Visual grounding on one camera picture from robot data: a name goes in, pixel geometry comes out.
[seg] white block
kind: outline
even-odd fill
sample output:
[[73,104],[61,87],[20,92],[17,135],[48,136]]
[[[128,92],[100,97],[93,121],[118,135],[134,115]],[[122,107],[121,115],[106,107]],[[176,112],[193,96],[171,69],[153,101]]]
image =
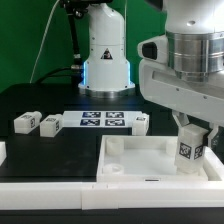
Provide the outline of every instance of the white block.
[[208,130],[194,124],[179,129],[175,165],[185,173],[198,172],[204,162],[204,135]]
[[132,135],[135,136],[146,136],[149,129],[149,115],[142,114],[137,116],[132,125]]
[[14,120],[15,133],[29,134],[40,124],[42,114],[38,111],[27,112]]
[[40,124],[40,136],[54,138],[62,129],[62,115],[49,115]]
[[5,142],[0,142],[0,166],[6,159],[6,148]]

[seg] marker sticker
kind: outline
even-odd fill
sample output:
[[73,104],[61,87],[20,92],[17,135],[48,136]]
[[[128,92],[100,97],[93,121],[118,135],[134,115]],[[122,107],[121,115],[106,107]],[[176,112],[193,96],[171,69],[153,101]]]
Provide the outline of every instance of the marker sticker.
[[84,117],[84,118],[99,118],[99,117],[101,117],[101,112],[83,112],[82,117]]
[[185,145],[184,143],[180,143],[180,151],[179,154],[187,159],[191,158],[191,147],[189,145]]
[[35,127],[35,118],[30,120],[31,128]]
[[106,112],[106,118],[124,118],[124,112]]
[[122,119],[109,119],[109,120],[106,120],[105,125],[107,127],[124,127],[125,121]]
[[48,122],[55,122],[56,119],[55,118],[48,118],[46,121],[48,121]]
[[59,121],[57,121],[57,123],[56,123],[56,131],[58,131],[59,128],[60,128],[60,126],[59,126]]
[[146,118],[144,118],[144,117],[137,117],[136,120],[137,120],[137,121],[145,121]]
[[195,154],[194,154],[194,159],[195,160],[196,159],[199,159],[200,157],[203,156],[203,149],[204,149],[204,146],[203,145],[201,145],[201,146],[199,146],[199,147],[197,147],[195,149]]
[[86,127],[100,126],[100,120],[99,119],[83,119],[81,120],[80,126],[86,126]]
[[28,120],[28,119],[30,119],[31,117],[32,117],[32,116],[30,116],[30,115],[23,115],[21,118]]

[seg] green wall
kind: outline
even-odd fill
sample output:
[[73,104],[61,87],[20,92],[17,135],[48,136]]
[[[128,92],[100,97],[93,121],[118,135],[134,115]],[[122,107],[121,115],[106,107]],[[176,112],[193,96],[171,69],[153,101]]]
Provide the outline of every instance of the green wall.
[[[124,15],[126,0],[109,4]],[[13,84],[28,83],[46,22],[55,0],[7,0],[0,7],[0,92]],[[144,0],[127,0],[127,58],[132,81],[138,83],[137,44],[164,32],[165,15]],[[77,21],[82,56],[88,57],[88,16]],[[46,72],[72,64],[69,26],[64,9],[57,8],[36,70],[35,80]]]

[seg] warning label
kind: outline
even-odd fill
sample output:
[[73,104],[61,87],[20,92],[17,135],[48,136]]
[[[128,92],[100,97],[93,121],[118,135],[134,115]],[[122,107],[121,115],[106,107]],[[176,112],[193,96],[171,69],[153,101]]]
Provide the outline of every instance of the warning label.
[[103,60],[113,60],[112,55],[109,51],[109,49],[107,48],[103,54],[103,56],[101,57],[101,59]]

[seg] black tabletop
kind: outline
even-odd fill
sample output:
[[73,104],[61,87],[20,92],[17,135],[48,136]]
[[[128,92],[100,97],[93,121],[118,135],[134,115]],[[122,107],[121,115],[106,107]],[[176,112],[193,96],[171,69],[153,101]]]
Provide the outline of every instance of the black tabletop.
[[[148,135],[178,132],[171,111],[146,102],[138,89],[134,96],[106,100],[79,95],[70,85],[21,84],[1,93],[0,105],[0,141],[7,146],[7,159],[0,167],[4,183],[95,181],[102,135],[131,135],[130,128],[63,128],[55,138],[41,138],[39,128],[28,135],[15,134],[13,120],[25,112],[40,111],[45,118],[64,111],[142,111],[150,115]],[[224,158],[221,146],[216,153]],[[0,224],[221,224],[223,214],[224,208],[0,211]]]
[[145,102],[138,89],[133,96],[97,99],[70,85],[21,84],[0,94],[0,105],[0,140],[7,146],[0,182],[95,181],[102,135],[131,135],[130,128],[63,128],[55,138],[43,138],[39,127],[15,134],[13,120],[25,112],[45,118],[64,111],[143,111],[160,120],[150,132],[177,132],[170,111]]

